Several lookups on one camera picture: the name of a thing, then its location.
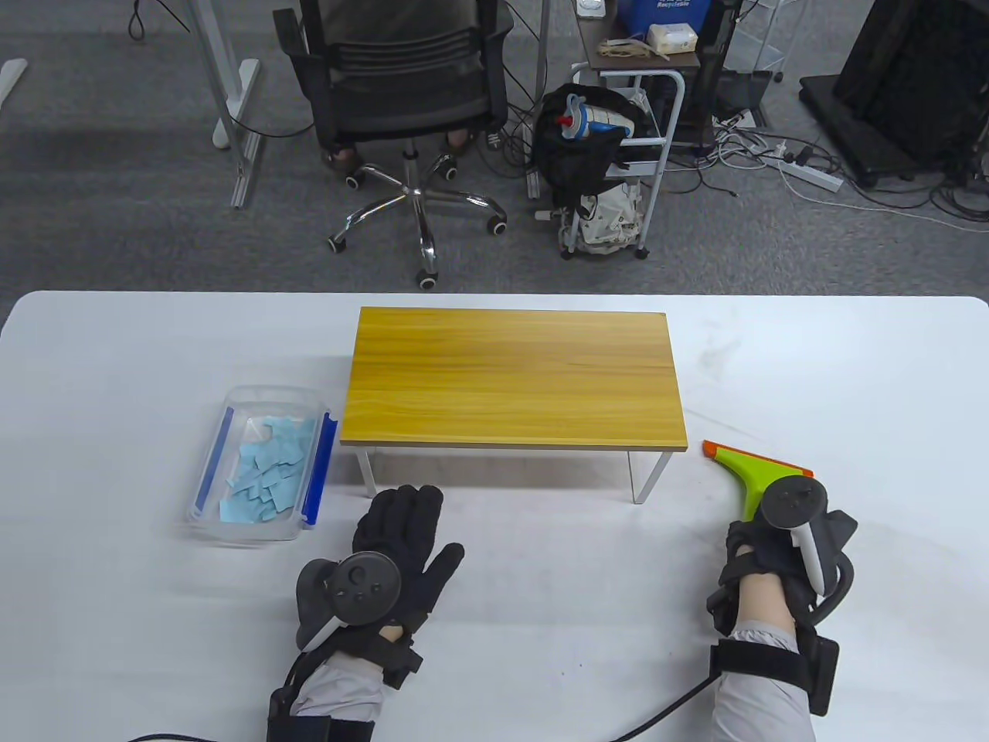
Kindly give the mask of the person's left hand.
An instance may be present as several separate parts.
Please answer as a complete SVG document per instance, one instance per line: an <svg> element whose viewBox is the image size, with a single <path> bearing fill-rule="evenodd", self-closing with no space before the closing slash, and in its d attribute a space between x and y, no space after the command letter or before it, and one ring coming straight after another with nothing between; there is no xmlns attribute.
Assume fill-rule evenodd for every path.
<svg viewBox="0 0 989 742"><path fill-rule="evenodd" d="M457 542L433 554L442 508L443 493L435 485L400 485L378 492L357 524L353 552L381 553L399 569L398 600L379 628L393 643L421 628L465 556Z"/></svg>

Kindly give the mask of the person's right hand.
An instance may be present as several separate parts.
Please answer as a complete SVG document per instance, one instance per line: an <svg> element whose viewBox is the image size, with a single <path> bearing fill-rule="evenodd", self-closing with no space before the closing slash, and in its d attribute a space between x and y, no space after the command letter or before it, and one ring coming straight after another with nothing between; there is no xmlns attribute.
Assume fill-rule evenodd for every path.
<svg viewBox="0 0 989 742"><path fill-rule="evenodd" d="M843 510L815 516L795 529L778 529L762 513L749 522L733 522L726 537L726 566L706 603L715 628L728 634L737 621L739 583L756 574L780 578L788 609L799 625L819 625L854 582L854 567L844 548L856 530L858 522Z"/></svg>

